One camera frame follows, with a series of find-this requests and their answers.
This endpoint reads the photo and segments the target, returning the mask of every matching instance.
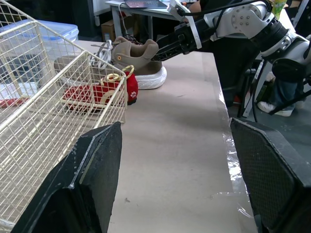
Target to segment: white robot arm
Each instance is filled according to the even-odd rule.
[[[311,64],[309,41],[283,27],[271,13],[267,1],[246,0],[218,9],[191,13],[179,0],[171,0],[168,11],[179,21],[174,33],[158,41],[155,60],[166,60],[177,54],[200,49],[207,40],[223,37],[250,39],[263,58],[273,64],[276,76],[295,82],[297,75],[309,75]],[[203,16],[194,21],[193,16]]]

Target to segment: person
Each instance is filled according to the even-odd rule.
[[[303,88],[304,88],[303,80],[297,83],[288,83],[276,78],[268,102],[260,101],[257,104],[257,107],[260,110],[269,113],[272,110],[274,110],[277,106],[281,106],[285,104],[287,101],[290,101],[302,95]],[[298,101],[295,104],[292,104],[275,114],[283,117],[289,117],[294,109],[302,109],[303,107],[304,107],[304,100]]]

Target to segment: wire basket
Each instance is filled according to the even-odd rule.
[[[126,99],[123,71],[0,0],[0,232],[81,134],[124,122]]]

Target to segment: red toy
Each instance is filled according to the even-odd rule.
[[[126,74],[126,87],[127,87],[127,104],[131,105],[136,102],[138,95],[138,83],[134,75],[134,67],[128,66],[123,71]],[[63,99],[69,100],[68,105],[69,109],[77,111],[86,111],[88,106],[84,105],[83,107],[76,107],[79,104],[71,103],[71,101],[77,102],[86,102],[92,103],[95,101],[96,104],[107,104],[110,100],[110,97],[114,94],[116,88],[119,85],[120,78],[116,75],[107,75],[107,81],[101,82],[98,85],[80,85],[67,88]]]

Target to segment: cardboard box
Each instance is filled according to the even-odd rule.
[[[124,23],[125,23],[125,27],[127,30],[129,30],[130,28],[133,27],[134,24],[134,18],[132,16],[129,17],[124,17]],[[121,22],[121,30],[124,33],[124,28],[123,28],[123,23],[122,23],[122,19],[120,18],[120,22]],[[116,39],[116,33],[115,33],[115,27],[114,27],[114,23],[113,20],[110,20],[106,23],[103,23],[101,25],[102,27],[102,35],[103,35],[103,41],[105,42],[106,40],[112,40],[115,41]]]

